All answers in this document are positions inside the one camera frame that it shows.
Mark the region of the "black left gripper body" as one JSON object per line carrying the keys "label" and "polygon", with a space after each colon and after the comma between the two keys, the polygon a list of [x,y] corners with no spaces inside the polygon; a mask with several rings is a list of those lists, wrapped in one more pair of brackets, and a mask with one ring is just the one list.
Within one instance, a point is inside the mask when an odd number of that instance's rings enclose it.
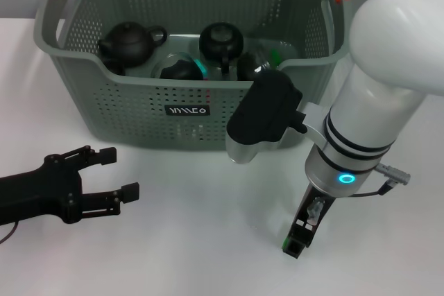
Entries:
{"label": "black left gripper body", "polygon": [[80,155],[64,158],[49,155],[34,171],[1,178],[1,224],[15,223],[42,215],[53,215],[64,223],[82,218],[83,194]]}

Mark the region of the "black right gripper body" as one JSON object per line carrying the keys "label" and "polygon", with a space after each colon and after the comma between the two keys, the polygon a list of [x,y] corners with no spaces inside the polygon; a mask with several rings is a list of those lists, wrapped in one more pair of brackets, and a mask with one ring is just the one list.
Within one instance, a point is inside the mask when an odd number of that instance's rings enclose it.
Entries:
{"label": "black right gripper body", "polygon": [[309,184],[302,197],[292,225],[305,229],[316,229],[334,201],[335,198],[319,191],[312,184]]}

